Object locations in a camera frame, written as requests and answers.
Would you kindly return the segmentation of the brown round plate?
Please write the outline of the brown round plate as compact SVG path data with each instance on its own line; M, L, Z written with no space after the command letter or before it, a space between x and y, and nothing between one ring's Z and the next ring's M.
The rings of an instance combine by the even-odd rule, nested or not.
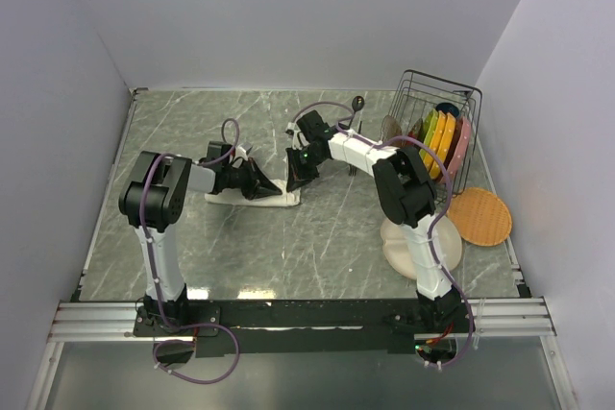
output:
M387 141L402 134L399 122L391 115L385 115L381 122L381 140Z

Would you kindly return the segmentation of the black spoon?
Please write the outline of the black spoon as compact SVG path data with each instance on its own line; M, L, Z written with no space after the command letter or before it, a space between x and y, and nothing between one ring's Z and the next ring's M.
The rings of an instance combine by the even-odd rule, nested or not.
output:
M360 96L360 95L357 95L357 96L353 99L353 101L352 101L352 103L351 103L351 108L352 108L352 110L353 110L353 115L352 115L352 117L351 117L351 119L350 119L349 126L352 126L352 124L353 124L353 121L354 121L355 117L356 117L358 114L360 114L360 112L363 110L364 106L365 106L365 100L364 100L364 98L363 98L362 96Z

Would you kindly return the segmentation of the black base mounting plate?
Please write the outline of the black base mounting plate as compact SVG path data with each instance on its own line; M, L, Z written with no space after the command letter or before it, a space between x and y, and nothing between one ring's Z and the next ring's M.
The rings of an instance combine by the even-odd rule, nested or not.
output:
M198 358L240 352L384 350L412 354L418 335L467 334L475 323L463 302L443 308L417 299L192 301L181 328L152 307L138 309L134 335L194 341Z

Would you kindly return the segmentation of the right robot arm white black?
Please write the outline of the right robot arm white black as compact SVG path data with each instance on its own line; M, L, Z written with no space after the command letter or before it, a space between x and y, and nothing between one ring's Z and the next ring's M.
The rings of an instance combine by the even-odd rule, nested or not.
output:
M351 129L328 125L316 110L287 124L291 146L286 149L288 192L319 176L318 166L343 161L373 178L385 217L402 231L416 271L417 294L429 301L420 309L423 326L442 331L454 319L448 301L465 296L444 262L435 226L443 218L435 207L434 181L419 155L420 142L397 148L376 142Z

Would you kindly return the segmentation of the yellow plate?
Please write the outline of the yellow plate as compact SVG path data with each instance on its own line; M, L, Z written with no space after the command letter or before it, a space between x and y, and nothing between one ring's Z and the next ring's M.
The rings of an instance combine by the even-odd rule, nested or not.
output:
M451 114L438 112L438 119L434 134L431 138L430 149L437 155L437 158L444 162L451 145L455 119Z

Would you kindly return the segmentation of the black fork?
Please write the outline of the black fork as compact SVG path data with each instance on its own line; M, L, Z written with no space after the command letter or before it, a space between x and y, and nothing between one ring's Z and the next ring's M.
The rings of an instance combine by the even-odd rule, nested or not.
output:
M356 132L356 134L358 134L358 135L361 135L361 134L362 134L362 121L361 121L361 120L359 120L359 121L358 121L358 125L357 125L357 128L355 129L355 132ZM354 177L354 176L357 174L357 167L356 167L356 166L354 166L354 164L350 164L350 165L349 165L349 171L348 171L348 174L349 174L351 177Z

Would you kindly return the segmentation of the aluminium frame rail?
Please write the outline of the aluminium frame rail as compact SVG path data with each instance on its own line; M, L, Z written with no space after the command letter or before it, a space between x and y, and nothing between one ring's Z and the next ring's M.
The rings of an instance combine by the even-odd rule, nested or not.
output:
M480 337L554 336L542 299L478 299L470 304ZM135 341L135 303L68 302L59 305L47 335L50 343Z

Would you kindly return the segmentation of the dark blue bowl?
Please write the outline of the dark blue bowl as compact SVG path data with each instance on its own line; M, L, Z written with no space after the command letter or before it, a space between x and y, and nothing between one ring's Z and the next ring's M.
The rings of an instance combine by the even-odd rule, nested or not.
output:
M457 118L460 115L460 109L450 102L441 102L435 106L435 109L445 114L451 114L452 117Z

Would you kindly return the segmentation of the orange woven round placemat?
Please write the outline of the orange woven round placemat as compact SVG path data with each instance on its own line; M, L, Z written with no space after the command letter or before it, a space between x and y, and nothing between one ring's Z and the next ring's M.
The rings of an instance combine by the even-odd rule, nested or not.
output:
M512 230L508 207L484 188L470 187L455 196L447 216L463 240L481 247L502 244Z

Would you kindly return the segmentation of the orange plate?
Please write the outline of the orange plate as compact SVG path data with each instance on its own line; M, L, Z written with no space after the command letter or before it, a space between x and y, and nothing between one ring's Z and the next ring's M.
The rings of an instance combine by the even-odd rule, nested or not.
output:
M455 117L452 114L447 113L444 132L438 148L438 157L443 162L443 164L446 164L446 159L451 151L451 146L453 144L455 136L455 125Z

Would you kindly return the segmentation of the beige round plate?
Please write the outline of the beige round plate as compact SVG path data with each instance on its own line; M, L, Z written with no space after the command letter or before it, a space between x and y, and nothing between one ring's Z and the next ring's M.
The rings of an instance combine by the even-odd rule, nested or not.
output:
M460 234L454 223L443 217L436 225L441 252L439 256L449 270L455 269L463 254L463 245ZM406 239L399 229L390 220L385 218L381 224L382 251L391 267L399 274L411 280L416 280L416 271L407 247Z

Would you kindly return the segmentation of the pink plate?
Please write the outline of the pink plate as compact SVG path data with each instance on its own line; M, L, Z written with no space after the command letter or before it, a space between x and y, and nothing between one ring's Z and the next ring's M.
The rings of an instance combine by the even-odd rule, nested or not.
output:
M456 173L462 167L463 159L470 144L471 132L471 124L468 118L459 116L456 119L455 136L451 151L446 159L446 164L444 164L451 181L454 180Z

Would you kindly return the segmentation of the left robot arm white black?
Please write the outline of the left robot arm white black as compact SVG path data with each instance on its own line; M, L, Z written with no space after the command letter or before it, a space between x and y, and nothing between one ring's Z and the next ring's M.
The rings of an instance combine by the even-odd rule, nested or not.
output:
M284 186L268 179L244 149L211 141L198 161L188 157L141 152L118 199L139 239L147 286L146 309L170 335L190 324L187 288L179 267L175 225L190 191L222 205L286 206Z

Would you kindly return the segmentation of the red plate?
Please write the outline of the red plate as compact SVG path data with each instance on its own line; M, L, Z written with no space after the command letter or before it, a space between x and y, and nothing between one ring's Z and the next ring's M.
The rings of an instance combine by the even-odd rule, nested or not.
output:
M413 139L420 140L423 132L423 119L419 118L411 127L407 135Z

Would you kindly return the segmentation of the white cloth napkin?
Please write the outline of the white cloth napkin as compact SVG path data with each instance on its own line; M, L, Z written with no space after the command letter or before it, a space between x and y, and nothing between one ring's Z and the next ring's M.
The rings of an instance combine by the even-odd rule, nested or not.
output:
M300 203L300 189L294 192L287 192L286 181L273 180L273 183L281 189L281 195L249 200L241 194L239 189L225 189L219 194L206 194L205 199L210 204L251 207L292 207Z

